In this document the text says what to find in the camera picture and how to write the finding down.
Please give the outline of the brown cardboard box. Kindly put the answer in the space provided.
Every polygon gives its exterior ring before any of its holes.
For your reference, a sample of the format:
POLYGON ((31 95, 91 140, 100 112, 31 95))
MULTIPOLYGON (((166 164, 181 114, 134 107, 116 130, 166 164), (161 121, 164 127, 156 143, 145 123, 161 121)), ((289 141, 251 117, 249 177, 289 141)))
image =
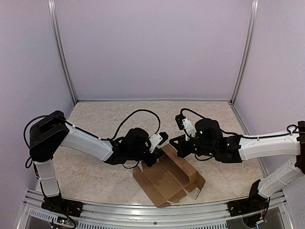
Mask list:
POLYGON ((205 179, 170 144, 161 148, 164 153, 159 160, 148 167, 144 162, 133 169, 133 178, 138 182, 150 201, 158 208, 178 203, 187 193, 201 191, 205 179))

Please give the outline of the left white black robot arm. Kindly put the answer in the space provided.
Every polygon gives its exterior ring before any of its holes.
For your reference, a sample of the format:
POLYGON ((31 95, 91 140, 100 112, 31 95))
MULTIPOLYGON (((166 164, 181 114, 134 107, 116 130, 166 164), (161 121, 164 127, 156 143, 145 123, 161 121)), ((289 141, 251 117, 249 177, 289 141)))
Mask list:
POLYGON ((115 134, 112 138, 102 138, 72 124, 57 110, 30 120, 24 127, 23 138, 49 206, 62 212, 67 202, 61 197, 53 165, 53 155, 60 146, 86 153, 109 165, 135 161, 151 167, 161 157, 158 147, 168 140, 168 134, 156 130, 149 135, 135 127, 125 136, 115 134))

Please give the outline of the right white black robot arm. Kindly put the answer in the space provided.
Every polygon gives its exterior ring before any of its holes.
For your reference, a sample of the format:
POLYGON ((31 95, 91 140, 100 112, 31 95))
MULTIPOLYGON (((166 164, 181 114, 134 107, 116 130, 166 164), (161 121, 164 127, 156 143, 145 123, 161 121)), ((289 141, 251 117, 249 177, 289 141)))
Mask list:
POLYGON ((268 157, 290 155, 290 159, 269 176, 254 182, 244 208, 255 211, 272 194, 305 174, 305 123, 289 125, 285 131, 266 135, 240 135, 222 130, 218 121, 204 118, 194 125, 188 118, 177 116, 184 135, 173 138, 170 145, 178 157, 190 154, 212 157, 218 162, 235 164, 268 157))

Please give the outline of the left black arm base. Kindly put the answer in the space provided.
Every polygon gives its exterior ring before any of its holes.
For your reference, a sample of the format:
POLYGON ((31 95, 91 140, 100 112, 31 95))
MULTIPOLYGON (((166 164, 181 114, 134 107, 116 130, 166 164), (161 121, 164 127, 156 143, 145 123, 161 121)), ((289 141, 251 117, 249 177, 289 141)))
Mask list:
POLYGON ((54 197, 44 196, 41 207, 52 212, 79 218, 83 205, 80 201, 65 199, 59 194, 54 197))

